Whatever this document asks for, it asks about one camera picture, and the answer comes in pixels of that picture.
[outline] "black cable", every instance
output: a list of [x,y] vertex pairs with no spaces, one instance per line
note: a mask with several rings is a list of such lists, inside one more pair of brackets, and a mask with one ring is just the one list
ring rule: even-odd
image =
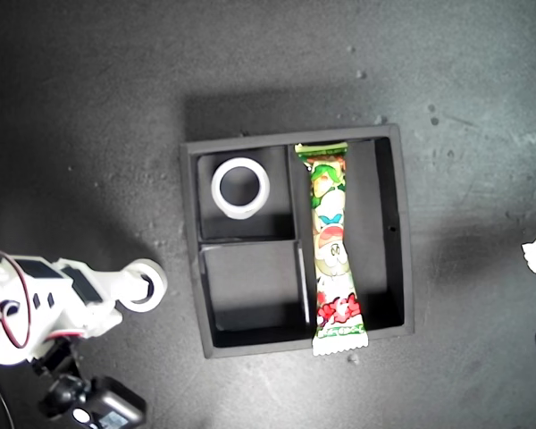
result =
[[8,417],[8,422],[10,423],[10,429],[16,429],[16,426],[14,425],[14,421],[12,420],[12,414],[10,413],[10,409],[8,408],[8,404],[6,404],[6,401],[4,400],[4,395],[2,394],[2,391],[0,391],[0,401],[2,402],[2,406],[4,407],[4,412],[6,416]]

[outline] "black camera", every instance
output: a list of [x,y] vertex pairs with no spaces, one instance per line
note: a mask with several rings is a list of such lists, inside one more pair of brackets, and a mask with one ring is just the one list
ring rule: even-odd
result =
[[135,392],[110,377],[81,377],[72,341],[58,339],[33,367],[55,379],[38,404],[50,419],[71,414],[88,429],[130,429],[146,422],[147,403]]

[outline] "white plastic ring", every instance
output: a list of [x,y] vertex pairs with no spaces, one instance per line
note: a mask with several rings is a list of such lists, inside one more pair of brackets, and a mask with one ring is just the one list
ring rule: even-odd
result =
[[[258,178],[258,194],[248,204],[235,206],[229,203],[222,195],[221,182],[227,172],[241,167],[252,171]],[[264,204],[266,204],[268,195],[270,194],[270,180],[268,179],[266,170],[255,160],[250,158],[232,158],[221,164],[221,166],[216,169],[216,172],[214,172],[211,191],[213,193],[214,203],[225,215],[230,219],[244,220],[254,215],[264,206]]]
[[140,301],[120,299],[123,306],[137,313],[145,313],[157,307],[163,299],[164,293],[167,291],[167,276],[163,268],[150,259],[137,259],[123,268],[123,270],[134,273],[135,275],[144,274],[153,283],[152,294]]

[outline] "colorful wrapper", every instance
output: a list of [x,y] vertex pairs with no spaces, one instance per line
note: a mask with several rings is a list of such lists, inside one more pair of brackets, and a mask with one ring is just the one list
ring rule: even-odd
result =
[[312,222],[317,280],[314,355],[367,346],[361,307],[343,244],[348,143],[296,145],[312,182]]

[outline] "white dust speck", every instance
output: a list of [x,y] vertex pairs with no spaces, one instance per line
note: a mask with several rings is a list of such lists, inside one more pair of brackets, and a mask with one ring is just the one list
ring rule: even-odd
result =
[[375,118],[375,121],[373,121],[373,125],[382,125],[387,122],[387,118],[381,114],[377,115]]

